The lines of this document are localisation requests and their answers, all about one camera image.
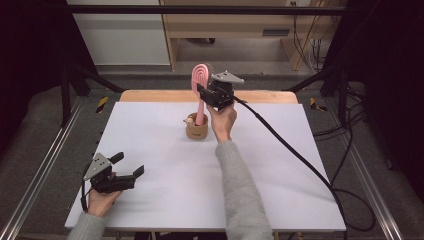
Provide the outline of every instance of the human arm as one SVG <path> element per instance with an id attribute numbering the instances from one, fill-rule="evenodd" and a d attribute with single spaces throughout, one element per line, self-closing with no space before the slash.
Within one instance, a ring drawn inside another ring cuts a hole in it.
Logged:
<path id="1" fill-rule="evenodd" d="M 101 239 L 105 225 L 107 212 L 122 192 L 109 194 L 91 190 L 87 213 L 82 213 L 77 225 L 68 235 L 68 240 L 96 240 Z"/>
<path id="2" fill-rule="evenodd" d="M 208 106 L 212 128 L 218 141 L 215 154 L 222 170 L 222 181 L 229 240 L 272 239 L 260 193 L 243 161 L 230 132 L 237 118 L 234 106 L 221 111 Z"/>

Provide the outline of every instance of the pink spatula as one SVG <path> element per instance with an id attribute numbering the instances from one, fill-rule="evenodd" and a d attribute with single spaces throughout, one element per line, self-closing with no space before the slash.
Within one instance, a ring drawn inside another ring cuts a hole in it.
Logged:
<path id="1" fill-rule="evenodd" d="M 209 64 L 198 64 L 193 68 L 193 71 L 191 73 L 191 89 L 199 98 L 199 108 L 197 109 L 197 116 L 195 121 L 197 126 L 202 126 L 205 124 L 204 122 L 205 102 L 200 99 L 200 93 L 199 91 L 197 91 L 197 84 L 199 83 L 204 88 L 206 88 L 211 74 L 212 74 L 212 66 Z"/>

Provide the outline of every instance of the white table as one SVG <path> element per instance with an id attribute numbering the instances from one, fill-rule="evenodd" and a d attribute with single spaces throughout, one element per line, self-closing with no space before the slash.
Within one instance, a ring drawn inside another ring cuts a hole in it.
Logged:
<path id="1" fill-rule="evenodd" d="M 302 105 L 252 103 L 274 129 L 323 176 L 326 176 Z M 250 168 L 274 231 L 321 232 L 346 229 L 329 190 L 242 105 L 233 141 Z M 185 135 L 183 119 L 197 103 L 118 102 L 97 152 L 111 157 L 119 176 L 140 165 L 145 174 L 114 204 L 107 227 L 120 231 L 224 231 L 221 171 L 212 129 L 205 140 Z M 82 212 L 76 196 L 65 227 Z"/>

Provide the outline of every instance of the black horizontal bar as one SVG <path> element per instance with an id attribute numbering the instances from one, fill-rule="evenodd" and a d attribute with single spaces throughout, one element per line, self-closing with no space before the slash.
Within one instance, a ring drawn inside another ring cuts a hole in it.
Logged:
<path id="1" fill-rule="evenodd" d="M 231 14 L 231 15 L 319 15 L 357 14 L 345 7 L 262 7 L 262 6 L 154 6 L 154 5 L 54 5 L 52 10 L 90 14 Z"/>

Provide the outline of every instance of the long-sleeve sweater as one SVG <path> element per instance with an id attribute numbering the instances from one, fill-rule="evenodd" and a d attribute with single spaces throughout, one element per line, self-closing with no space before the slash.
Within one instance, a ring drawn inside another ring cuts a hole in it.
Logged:
<path id="1" fill-rule="evenodd" d="M 271 240 L 272 229 L 261 196 L 235 143 L 218 144 L 215 154 L 222 170 L 228 240 Z M 68 240 L 101 239 L 105 220 L 83 213 Z"/>

